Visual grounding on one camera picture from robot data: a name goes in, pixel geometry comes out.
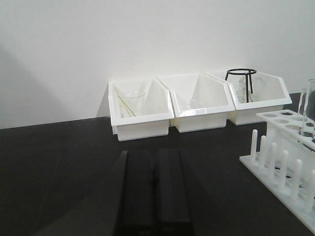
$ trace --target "plastic bin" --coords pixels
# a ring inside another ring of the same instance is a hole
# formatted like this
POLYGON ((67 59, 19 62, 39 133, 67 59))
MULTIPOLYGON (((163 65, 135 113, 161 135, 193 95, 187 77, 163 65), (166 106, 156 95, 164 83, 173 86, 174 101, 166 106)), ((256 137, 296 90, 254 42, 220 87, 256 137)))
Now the plastic bin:
POLYGON ((169 91, 157 79, 110 81, 108 102, 119 141, 168 134, 174 118, 169 91))
POLYGON ((180 133, 226 126, 227 112, 234 110, 227 84, 205 74, 158 79, 171 92, 171 125, 180 133))
POLYGON ((209 76, 225 82, 230 90, 235 111, 229 112, 228 119, 236 125, 262 122, 256 113, 282 110, 283 105, 291 104, 291 98, 281 77, 257 72, 252 75, 252 102, 243 103, 240 100, 239 75, 229 75, 225 81, 226 71, 209 72, 209 76))

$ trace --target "rack hole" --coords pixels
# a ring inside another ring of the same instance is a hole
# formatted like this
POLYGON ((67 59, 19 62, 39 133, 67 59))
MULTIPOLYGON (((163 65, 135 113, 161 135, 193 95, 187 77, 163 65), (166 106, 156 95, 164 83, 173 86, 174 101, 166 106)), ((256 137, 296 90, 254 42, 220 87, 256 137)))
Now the rack hole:
POLYGON ((303 120, 303 118, 302 118, 302 117, 291 117, 291 119, 293 119, 293 120, 297 120, 297 121, 302 121, 302 120, 303 120))
POLYGON ((281 124, 289 123, 289 121, 286 120, 286 119, 277 119, 277 120, 275 120, 275 122, 278 122, 278 123, 281 123, 281 124))
POLYGON ((303 136, 304 136, 304 137, 309 137, 309 138, 311 138, 311 137, 313 137, 313 134, 310 133, 310 132, 304 131, 304 132, 303 132, 303 136))
POLYGON ((291 116, 291 115, 293 115, 292 113, 289 113, 289 112, 282 112, 281 114, 282 114, 282 115, 285 115, 285 116, 291 116))
POLYGON ((276 117, 277 115, 275 115, 275 114, 264 114, 263 116, 264 117, 276 117))
POLYGON ((288 124, 288 125, 286 125, 286 128, 288 128, 288 129, 292 129, 292 130, 299 130, 299 129, 301 129, 301 127, 300 127, 300 126, 297 126, 297 125, 292 125, 292 124, 288 124))
POLYGON ((305 125, 308 126, 308 127, 314 127, 314 124, 310 123, 310 122, 307 122, 305 125))

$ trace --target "black countertop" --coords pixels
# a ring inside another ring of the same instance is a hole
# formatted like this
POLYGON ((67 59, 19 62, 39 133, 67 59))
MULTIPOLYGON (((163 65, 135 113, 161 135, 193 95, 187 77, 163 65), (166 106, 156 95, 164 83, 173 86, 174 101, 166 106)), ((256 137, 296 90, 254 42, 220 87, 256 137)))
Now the black countertop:
MULTIPOLYGON (((291 95, 297 110, 299 94, 291 95)), ((30 235, 78 205, 111 169, 122 150, 185 150, 216 214, 237 225, 235 235, 313 235, 239 161, 250 152, 252 130, 266 123, 119 142, 110 118, 0 130, 0 235, 30 235)), ((220 235, 228 231, 216 229, 220 235)))

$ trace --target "black wire stand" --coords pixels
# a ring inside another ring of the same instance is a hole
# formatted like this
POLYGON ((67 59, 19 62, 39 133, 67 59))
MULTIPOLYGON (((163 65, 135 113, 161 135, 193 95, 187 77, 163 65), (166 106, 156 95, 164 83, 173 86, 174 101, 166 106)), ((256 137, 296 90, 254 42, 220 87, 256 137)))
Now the black wire stand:
POLYGON ((250 80, 250 86, 251 86, 251 93, 252 93, 252 75, 257 73, 254 69, 230 69, 226 72, 225 80, 227 81, 228 75, 245 75, 246 78, 246 102, 249 101, 248 99, 248 80, 250 80))

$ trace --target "white test tube rack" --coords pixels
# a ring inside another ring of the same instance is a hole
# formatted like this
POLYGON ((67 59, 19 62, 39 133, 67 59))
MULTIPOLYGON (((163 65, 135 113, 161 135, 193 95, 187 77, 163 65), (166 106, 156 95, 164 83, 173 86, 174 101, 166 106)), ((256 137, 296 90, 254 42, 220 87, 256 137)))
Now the white test tube rack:
POLYGON ((299 135, 302 119, 293 111, 257 116, 267 122, 267 136, 256 152, 254 129, 251 154, 240 161, 315 234, 315 139, 299 135))

